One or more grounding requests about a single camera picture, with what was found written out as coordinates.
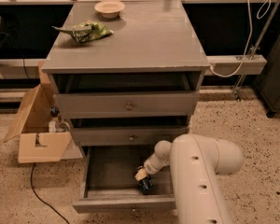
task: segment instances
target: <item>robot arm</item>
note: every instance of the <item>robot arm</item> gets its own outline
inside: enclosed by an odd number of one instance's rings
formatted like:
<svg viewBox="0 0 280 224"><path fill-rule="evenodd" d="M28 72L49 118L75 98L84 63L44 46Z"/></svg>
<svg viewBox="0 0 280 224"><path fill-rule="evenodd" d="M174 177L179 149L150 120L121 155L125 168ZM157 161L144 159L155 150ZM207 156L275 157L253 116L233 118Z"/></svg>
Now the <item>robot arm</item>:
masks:
<svg viewBox="0 0 280 224"><path fill-rule="evenodd" d="M238 172L244 163L240 148L227 140L194 134L160 141L135 178L156 174L170 165L180 224L232 223L216 175Z"/></svg>

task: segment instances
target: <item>bowl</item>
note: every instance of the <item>bowl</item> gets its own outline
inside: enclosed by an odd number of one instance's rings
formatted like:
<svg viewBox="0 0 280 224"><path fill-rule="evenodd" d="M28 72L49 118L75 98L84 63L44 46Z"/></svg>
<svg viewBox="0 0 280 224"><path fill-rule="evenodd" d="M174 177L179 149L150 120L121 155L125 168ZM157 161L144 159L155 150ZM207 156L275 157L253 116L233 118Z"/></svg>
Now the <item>bowl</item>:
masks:
<svg viewBox="0 0 280 224"><path fill-rule="evenodd" d="M106 19L115 19L124 8L124 3L120 1L102 1L94 6Z"/></svg>

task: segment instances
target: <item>gray cabinet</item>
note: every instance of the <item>gray cabinet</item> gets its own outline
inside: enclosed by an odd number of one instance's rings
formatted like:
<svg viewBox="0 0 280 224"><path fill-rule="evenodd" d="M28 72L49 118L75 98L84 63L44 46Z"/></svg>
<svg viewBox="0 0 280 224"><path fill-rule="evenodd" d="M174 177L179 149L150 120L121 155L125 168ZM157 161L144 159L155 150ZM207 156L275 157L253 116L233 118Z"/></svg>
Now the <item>gray cabinet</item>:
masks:
<svg viewBox="0 0 280 224"><path fill-rule="evenodd" d="M268 62L255 84L259 94L268 106L268 117L280 112L280 35L268 56Z"/></svg>
<svg viewBox="0 0 280 224"><path fill-rule="evenodd" d="M177 1L126 2L120 18L104 20L94 3L76 3L64 26L99 21L112 36L77 44L59 34L43 71L55 102L85 150L78 212L175 208L170 173L153 177L143 195L136 168L160 140L189 131L209 63Z"/></svg>

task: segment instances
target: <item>speckled floor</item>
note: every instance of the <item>speckled floor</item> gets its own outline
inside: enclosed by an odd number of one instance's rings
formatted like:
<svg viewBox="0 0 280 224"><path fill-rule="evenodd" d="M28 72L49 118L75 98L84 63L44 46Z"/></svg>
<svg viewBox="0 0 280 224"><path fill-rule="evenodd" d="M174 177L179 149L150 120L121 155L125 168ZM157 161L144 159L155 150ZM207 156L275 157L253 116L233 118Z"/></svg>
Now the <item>speckled floor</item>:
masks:
<svg viewBox="0 0 280 224"><path fill-rule="evenodd" d="M218 178L234 223L280 224L280 114L268 119L251 89L242 89L241 96L237 102L230 91L203 91L191 131L231 140L244 152L243 169ZM13 118L0 115L0 138ZM65 223L31 191L32 164L18 164L18 141L0 144L0 223ZM35 168L35 190L70 223L177 223L175 211L78 214L72 202L79 197L83 165L70 160Z"/></svg>

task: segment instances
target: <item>drawer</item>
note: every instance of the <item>drawer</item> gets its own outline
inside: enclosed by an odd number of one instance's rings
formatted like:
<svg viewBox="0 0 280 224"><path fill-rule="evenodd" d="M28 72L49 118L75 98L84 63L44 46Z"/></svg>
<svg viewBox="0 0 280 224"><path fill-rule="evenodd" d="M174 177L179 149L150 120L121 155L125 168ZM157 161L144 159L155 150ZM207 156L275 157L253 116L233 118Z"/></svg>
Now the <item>drawer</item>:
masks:
<svg viewBox="0 0 280 224"><path fill-rule="evenodd" d="M188 127L129 127L104 129L72 129L71 134L80 146L130 146L154 145L160 140L173 141L181 134L188 133Z"/></svg>
<svg viewBox="0 0 280 224"><path fill-rule="evenodd" d="M78 213L119 209L175 209L169 168L152 176L153 188L144 195L133 178L154 146L89 147L78 202Z"/></svg>
<svg viewBox="0 0 280 224"><path fill-rule="evenodd" d="M198 98L197 91L56 94L54 97L66 119L191 115Z"/></svg>

